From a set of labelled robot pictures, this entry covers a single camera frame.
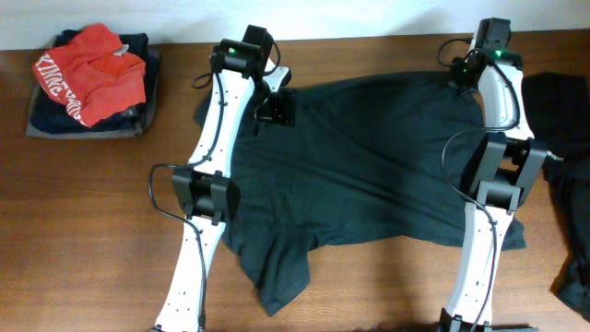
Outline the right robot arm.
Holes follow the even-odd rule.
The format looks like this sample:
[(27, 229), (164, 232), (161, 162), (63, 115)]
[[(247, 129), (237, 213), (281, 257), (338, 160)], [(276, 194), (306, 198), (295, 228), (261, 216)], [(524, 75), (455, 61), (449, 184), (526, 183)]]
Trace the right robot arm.
[(483, 137), (454, 191), (466, 202), (466, 230), (452, 294), (438, 331), (491, 331), (492, 292), (502, 244), (548, 151), (525, 115), (523, 59), (509, 49), (511, 22), (484, 18), (467, 54), (449, 65), (456, 86), (476, 91), (484, 107)]

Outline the dark green t-shirt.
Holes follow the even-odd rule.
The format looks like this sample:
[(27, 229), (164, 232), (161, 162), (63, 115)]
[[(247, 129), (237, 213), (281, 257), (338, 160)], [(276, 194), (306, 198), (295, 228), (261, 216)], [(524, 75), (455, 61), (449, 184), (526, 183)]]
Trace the dark green t-shirt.
[(266, 314), (309, 285), (317, 248), (397, 236), (462, 244), (456, 187), (483, 117), (449, 81), (406, 72), (284, 88), (294, 126), (244, 114), (230, 171), (239, 206), (222, 238)]

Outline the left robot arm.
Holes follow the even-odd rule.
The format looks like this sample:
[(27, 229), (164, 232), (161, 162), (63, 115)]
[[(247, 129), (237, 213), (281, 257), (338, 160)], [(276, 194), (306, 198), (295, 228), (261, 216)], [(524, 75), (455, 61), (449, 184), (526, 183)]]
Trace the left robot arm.
[(295, 123), (282, 92), (291, 72), (270, 58), (278, 52), (267, 29), (250, 25), (241, 40), (222, 40), (209, 57), (211, 93), (199, 140), (185, 164), (167, 166), (181, 210), (176, 220), (183, 225), (183, 238), (169, 292), (153, 326), (156, 331), (206, 328), (208, 271), (240, 201), (230, 175), (242, 119)]

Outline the black garment white logo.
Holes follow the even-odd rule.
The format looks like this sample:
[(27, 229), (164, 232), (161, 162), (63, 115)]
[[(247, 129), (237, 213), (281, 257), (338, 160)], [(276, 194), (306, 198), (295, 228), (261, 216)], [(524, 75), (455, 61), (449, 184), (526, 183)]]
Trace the black garment white logo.
[(547, 181), (565, 217), (571, 263), (556, 290), (559, 300), (589, 319), (589, 78), (540, 73), (526, 77), (527, 121), (544, 142)]

